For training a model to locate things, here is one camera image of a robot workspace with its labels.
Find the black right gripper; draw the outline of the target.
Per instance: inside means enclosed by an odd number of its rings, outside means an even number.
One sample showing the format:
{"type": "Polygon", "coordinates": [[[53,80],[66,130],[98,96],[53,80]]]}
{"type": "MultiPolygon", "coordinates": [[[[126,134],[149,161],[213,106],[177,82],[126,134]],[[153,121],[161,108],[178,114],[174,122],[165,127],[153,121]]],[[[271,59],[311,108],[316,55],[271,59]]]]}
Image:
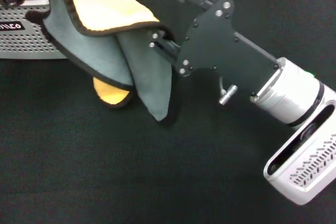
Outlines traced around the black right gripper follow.
{"type": "Polygon", "coordinates": [[[179,46],[165,31],[154,31],[149,47],[188,76],[198,69],[215,71],[248,94],[258,93],[280,68],[277,59],[232,26],[233,0],[178,0],[209,8],[187,31],[179,46]]]}

